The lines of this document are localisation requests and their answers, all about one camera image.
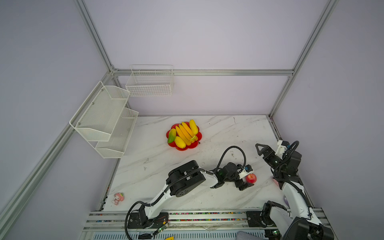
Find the bunch of bananas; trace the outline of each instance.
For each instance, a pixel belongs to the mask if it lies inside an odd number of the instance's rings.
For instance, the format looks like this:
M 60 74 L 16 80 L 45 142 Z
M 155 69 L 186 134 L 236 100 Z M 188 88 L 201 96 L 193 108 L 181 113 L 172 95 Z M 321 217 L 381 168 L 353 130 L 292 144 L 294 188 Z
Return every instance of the bunch of bananas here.
M 184 149 L 186 146 L 190 146 L 198 140 L 196 136 L 198 132 L 199 129 L 193 119 L 189 121 L 189 126 L 185 122 L 182 122 L 169 131 L 168 143 L 175 142 L 177 147 Z

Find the white wall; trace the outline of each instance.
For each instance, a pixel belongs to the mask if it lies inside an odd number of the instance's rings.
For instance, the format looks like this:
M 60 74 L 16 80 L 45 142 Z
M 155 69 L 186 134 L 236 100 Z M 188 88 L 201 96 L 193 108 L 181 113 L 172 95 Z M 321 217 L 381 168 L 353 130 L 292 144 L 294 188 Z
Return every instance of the white wall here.
M 377 239 L 382 217 L 384 2 L 341 0 L 281 104 L 283 139 L 340 240 Z
M 106 68 L 72 0 L 0 1 L 0 31 L 2 211 Z M 57 159 L 8 239 L 54 236 L 44 226 L 52 219 L 58 222 L 49 226 L 66 227 L 68 236 L 80 234 L 114 161 L 101 160 L 77 138 Z
M 290 69 L 326 0 L 86 0 L 117 68 Z
M 170 97 L 130 97 L 139 115 L 268 114 L 286 76 L 175 76 Z M 128 77 L 120 76 L 122 86 Z

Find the marble tabletop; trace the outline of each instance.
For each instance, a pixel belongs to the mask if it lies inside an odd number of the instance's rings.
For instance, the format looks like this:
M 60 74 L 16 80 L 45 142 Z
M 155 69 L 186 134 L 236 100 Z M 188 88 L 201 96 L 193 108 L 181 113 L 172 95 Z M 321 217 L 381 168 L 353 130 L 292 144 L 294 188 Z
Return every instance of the marble tabletop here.
M 178 151 L 167 144 L 166 132 L 175 123 L 194 119 L 202 133 L 194 149 Z M 243 149 L 247 164 L 254 169 L 254 186 L 239 191 L 232 182 L 217 189 L 198 186 L 183 197 L 174 198 L 167 210 L 245 209 L 262 207 L 268 200 L 283 204 L 283 193 L 273 182 L 270 167 L 257 155 L 255 144 L 277 147 L 276 137 L 265 115 L 138 117 L 125 155 L 121 158 L 104 206 L 104 211 L 127 211 L 138 201 L 149 202 L 164 186 L 168 173 L 195 160 L 206 170 L 216 167 L 224 150 L 232 145 Z M 231 149 L 228 162 L 243 164 L 243 155 Z M 124 193 L 118 205 L 113 195 Z

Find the white wire basket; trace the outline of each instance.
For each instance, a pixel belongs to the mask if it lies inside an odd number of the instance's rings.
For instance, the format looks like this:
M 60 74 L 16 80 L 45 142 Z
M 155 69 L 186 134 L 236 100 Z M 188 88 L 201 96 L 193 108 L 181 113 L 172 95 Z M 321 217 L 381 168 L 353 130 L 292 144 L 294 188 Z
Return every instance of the white wire basket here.
M 131 97 L 172 96 L 172 65 L 131 65 L 131 70 L 126 84 Z
M 104 86 L 99 82 L 93 93 L 96 96 L 85 112 L 79 117 L 81 107 L 70 120 L 70 125 L 103 158 L 121 158 L 131 137 L 138 112 L 126 108 L 129 91 L 116 87 Z

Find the my melody figurine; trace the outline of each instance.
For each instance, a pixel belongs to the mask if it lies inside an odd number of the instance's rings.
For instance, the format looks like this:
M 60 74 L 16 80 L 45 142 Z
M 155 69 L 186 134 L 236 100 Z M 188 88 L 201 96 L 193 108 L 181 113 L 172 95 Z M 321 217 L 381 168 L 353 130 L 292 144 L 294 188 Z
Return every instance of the my melody figurine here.
M 123 201 L 124 200 L 124 194 L 122 192 L 118 192 L 114 195 L 114 199 L 112 201 L 112 203 L 114 205 L 118 205 L 119 204 L 119 201 Z

